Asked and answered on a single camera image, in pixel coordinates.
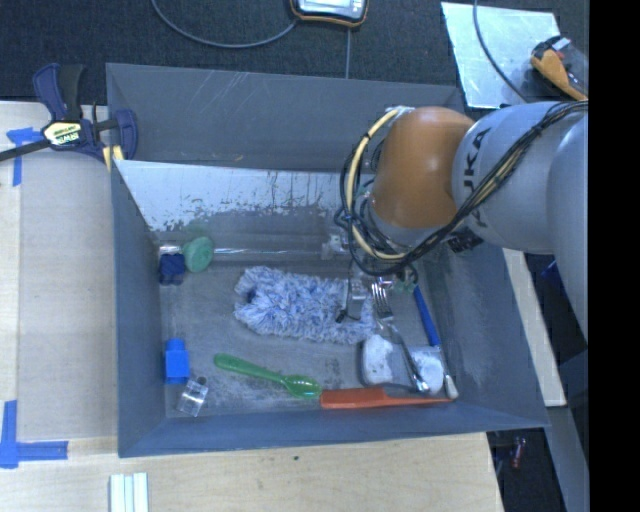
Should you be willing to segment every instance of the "green spoon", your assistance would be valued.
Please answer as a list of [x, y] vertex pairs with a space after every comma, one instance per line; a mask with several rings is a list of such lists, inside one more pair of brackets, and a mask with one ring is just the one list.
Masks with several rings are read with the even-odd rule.
[[287, 388], [291, 395], [298, 398], [315, 398], [322, 393], [322, 386], [304, 375], [280, 375], [228, 354], [216, 354], [213, 362], [223, 370], [278, 382]]

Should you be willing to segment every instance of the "blue block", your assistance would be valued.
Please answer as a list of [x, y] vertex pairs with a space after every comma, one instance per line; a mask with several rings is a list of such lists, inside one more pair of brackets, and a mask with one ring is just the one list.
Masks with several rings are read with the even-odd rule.
[[186, 384], [191, 374], [189, 352], [185, 349], [184, 340], [171, 338], [165, 349], [165, 383]]
[[184, 254], [163, 254], [159, 267], [160, 284], [182, 284], [186, 272]]

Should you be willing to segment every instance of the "black carpet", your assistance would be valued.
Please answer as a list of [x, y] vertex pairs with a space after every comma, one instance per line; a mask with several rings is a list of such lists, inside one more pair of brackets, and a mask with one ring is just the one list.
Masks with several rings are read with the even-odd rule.
[[[179, 27], [225, 44], [260, 41], [293, 21], [289, 0], [157, 0]], [[482, 6], [552, 12], [563, 35], [589, 54], [589, 0], [481, 1]], [[34, 100], [32, 75], [42, 66], [84, 64], [83, 104], [107, 102], [105, 63], [281, 73], [359, 80], [458, 85], [440, 2], [371, 0], [366, 22], [344, 27], [299, 23], [266, 46], [230, 50], [194, 42], [169, 28], [148, 0], [0, 0], [0, 99]], [[541, 276], [549, 259], [529, 257], [536, 291], [560, 362], [584, 350], [566, 300]], [[576, 408], [588, 454], [588, 400]], [[564, 512], [542, 430], [488, 433], [507, 512]], [[514, 439], [526, 446], [511, 466]]]

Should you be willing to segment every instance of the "fuzzy cloth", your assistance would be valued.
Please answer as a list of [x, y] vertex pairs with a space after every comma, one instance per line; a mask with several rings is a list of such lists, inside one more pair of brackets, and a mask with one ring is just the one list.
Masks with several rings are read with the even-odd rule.
[[375, 330], [371, 298], [358, 321], [335, 321], [342, 308], [347, 281], [292, 274], [265, 266], [251, 267], [235, 287], [246, 302], [234, 315], [258, 334], [291, 336], [316, 342], [351, 345]]

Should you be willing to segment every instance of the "orange handle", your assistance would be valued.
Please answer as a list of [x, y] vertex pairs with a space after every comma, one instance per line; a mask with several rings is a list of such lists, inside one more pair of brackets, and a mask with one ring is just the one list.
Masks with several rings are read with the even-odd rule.
[[393, 405], [431, 405], [451, 402], [439, 397], [395, 397], [389, 396], [380, 386], [350, 389], [326, 389], [320, 395], [323, 409], [364, 409]]

